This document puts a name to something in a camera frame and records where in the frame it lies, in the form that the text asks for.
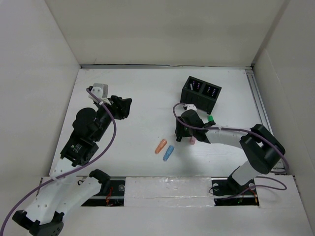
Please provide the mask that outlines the pink highlighter marker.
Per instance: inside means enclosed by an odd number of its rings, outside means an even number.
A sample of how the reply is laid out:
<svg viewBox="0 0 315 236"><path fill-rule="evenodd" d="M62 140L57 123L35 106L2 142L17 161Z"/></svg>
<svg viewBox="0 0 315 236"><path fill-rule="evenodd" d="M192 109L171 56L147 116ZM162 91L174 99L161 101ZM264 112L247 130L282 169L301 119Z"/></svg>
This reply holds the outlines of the pink highlighter marker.
<svg viewBox="0 0 315 236"><path fill-rule="evenodd" d="M190 143L191 145L194 145L195 142L196 142L196 138L195 138L195 137L191 137L190 140L189 140L189 143Z"/></svg>

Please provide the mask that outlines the orange highlighter marker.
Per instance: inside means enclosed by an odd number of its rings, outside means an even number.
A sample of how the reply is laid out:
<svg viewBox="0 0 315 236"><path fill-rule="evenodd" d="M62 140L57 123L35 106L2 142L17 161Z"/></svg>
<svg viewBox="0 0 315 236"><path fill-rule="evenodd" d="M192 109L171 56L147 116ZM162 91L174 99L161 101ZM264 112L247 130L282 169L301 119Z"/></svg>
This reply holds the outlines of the orange highlighter marker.
<svg viewBox="0 0 315 236"><path fill-rule="evenodd" d="M155 149L155 154L159 154L162 151L162 149L166 146L166 144L167 144L167 140L162 139Z"/></svg>

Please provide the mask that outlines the blue highlighter marker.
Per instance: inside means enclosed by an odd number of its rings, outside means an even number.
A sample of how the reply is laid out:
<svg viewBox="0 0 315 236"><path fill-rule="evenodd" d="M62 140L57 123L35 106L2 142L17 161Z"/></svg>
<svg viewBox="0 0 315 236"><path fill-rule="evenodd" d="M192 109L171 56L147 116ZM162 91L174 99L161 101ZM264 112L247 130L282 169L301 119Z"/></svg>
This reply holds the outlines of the blue highlighter marker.
<svg viewBox="0 0 315 236"><path fill-rule="evenodd" d="M174 151L174 146L169 146L168 149L166 150L164 156L163 156L163 161L167 161L173 151Z"/></svg>

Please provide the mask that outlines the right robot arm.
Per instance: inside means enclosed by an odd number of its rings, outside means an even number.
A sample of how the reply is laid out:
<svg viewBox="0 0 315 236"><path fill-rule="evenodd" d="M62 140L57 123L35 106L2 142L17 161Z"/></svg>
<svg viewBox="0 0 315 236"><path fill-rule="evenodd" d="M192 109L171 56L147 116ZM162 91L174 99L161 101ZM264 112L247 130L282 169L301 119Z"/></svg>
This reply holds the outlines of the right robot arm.
<svg viewBox="0 0 315 236"><path fill-rule="evenodd" d="M185 110L176 116L176 140L194 137L206 144L221 144L241 149L247 158L223 183L214 183L210 192L227 199L242 195L250 190L254 178L272 172L274 166L284 160L285 149L262 124L249 130L216 126L214 121L204 123L194 109Z"/></svg>

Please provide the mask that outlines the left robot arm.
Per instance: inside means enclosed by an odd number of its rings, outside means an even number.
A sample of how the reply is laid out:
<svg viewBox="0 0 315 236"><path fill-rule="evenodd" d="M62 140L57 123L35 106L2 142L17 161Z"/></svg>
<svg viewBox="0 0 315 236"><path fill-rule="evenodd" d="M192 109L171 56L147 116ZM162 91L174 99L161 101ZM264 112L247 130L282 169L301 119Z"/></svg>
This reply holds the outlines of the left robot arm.
<svg viewBox="0 0 315 236"><path fill-rule="evenodd" d="M67 195L76 181L76 170L81 170L98 150L99 142L110 124L128 117L132 99L112 95L109 100L98 98L97 110L83 108L73 122L73 131L61 151L51 179L37 189L39 194L24 210L14 213L12 219L32 236L58 236L64 219L95 194L109 191L110 176L99 169Z"/></svg>

